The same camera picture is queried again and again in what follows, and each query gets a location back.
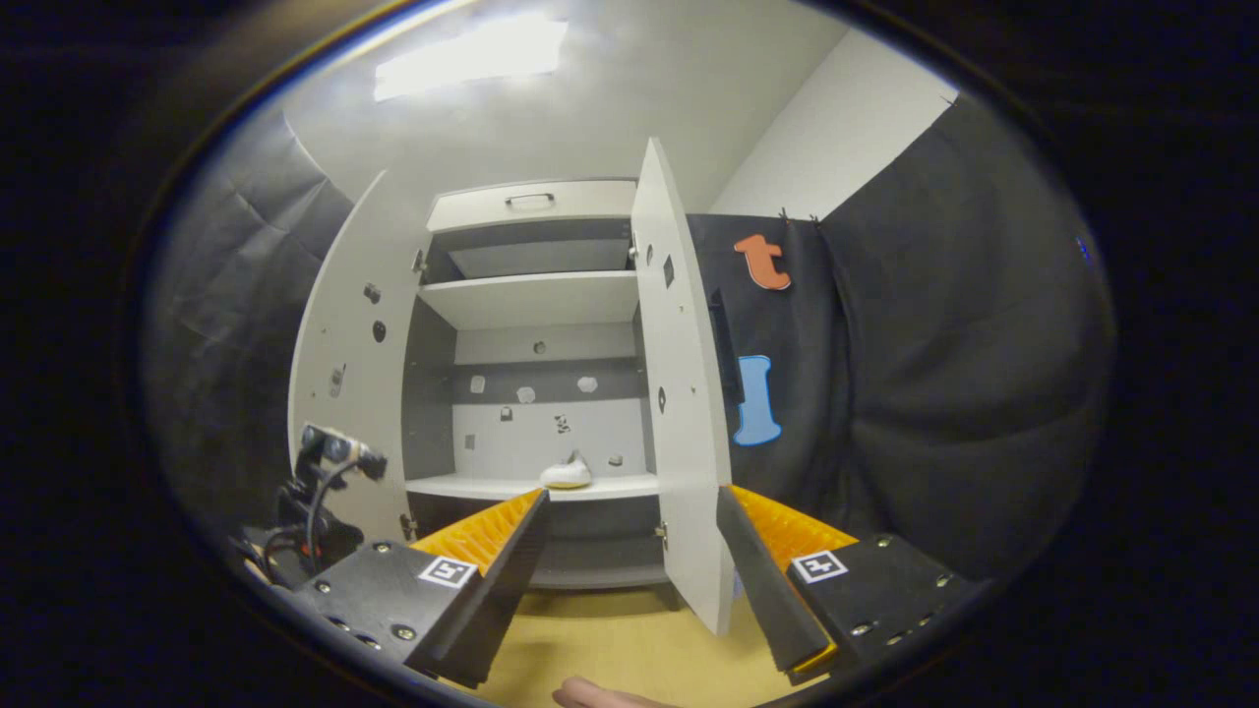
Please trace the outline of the black backdrop cloth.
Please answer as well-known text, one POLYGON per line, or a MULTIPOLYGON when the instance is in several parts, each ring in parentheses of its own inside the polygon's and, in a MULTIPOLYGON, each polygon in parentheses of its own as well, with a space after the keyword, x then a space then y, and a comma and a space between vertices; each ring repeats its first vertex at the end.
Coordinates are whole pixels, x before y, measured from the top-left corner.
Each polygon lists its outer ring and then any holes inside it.
POLYGON ((146 300, 146 417, 172 493, 217 545, 274 525, 300 324, 353 207, 269 110, 172 210, 146 300))
POLYGON ((689 215, 718 350, 765 357, 778 438, 731 477, 968 578, 1013 574, 1079 498, 1115 325, 1075 199, 969 94, 822 219, 689 215))

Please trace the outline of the white shoe cabinet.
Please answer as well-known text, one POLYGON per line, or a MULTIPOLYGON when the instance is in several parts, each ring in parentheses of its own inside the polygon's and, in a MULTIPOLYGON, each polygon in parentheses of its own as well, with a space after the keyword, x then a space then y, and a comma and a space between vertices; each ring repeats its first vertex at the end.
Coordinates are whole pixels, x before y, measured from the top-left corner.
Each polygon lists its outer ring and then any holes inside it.
POLYGON ((419 218, 419 288, 405 339, 405 498, 506 501, 579 448, 589 488, 570 518, 619 511, 648 544, 570 544, 603 561, 540 586, 666 580, 630 212, 638 176, 536 181, 437 197, 419 218))

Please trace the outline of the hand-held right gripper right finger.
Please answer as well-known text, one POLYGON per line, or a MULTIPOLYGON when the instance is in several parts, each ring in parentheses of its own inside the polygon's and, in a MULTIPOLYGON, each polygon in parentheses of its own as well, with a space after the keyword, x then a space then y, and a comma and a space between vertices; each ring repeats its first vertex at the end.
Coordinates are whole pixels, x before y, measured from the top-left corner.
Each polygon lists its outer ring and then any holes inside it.
POLYGON ((792 684, 876 671, 985 596, 985 582, 899 535, 859 539, 734 485, 718 489, 716 524, 792 684))

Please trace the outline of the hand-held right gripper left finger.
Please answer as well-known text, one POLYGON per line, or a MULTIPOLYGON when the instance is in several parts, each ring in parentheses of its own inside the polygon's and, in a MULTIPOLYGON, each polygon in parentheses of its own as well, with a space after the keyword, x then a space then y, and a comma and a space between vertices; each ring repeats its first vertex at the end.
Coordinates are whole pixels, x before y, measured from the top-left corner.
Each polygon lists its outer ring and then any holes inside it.
POLYGON ((374 540, 295 590, 381 660, 477 688, 531 585, 551 498, 535 488, 412 544, 374 540))

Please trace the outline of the white shoe red blue stripes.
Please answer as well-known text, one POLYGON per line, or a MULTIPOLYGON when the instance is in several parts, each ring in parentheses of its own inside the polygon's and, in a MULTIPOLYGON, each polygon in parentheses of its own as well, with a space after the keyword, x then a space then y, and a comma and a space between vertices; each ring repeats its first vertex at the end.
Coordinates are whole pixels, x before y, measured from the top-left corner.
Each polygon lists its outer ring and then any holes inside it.
POLYGON ((551 490, 574 490, 589 488, 592 471, 579 448, 573 448, 570 456, 543 470, 539 482, 551 490))

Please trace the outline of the white shoe cabinet door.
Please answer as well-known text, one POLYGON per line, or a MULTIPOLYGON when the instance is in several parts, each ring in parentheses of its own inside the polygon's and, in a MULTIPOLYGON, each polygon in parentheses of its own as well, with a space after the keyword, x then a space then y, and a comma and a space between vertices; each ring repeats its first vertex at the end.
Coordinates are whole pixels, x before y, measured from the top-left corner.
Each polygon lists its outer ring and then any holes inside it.
POLYGON ((723 636, 737 593, 716 523, 719 489, 731 479, 724 391, 687 210, 656 136, 645 147, 630 227, 663 564, 697 622, 723 636))
POLYGON ((429 234, 397 176, 379 173, 334 237, 300 323, 290 368, 291 454, 305 426, 335 430, 387 459, 373 481, 349 475, 329 493, 337 519, 369 540, 400 543, 409 511, 403 467, 405 339, 419 288, 415 256, 429 234))

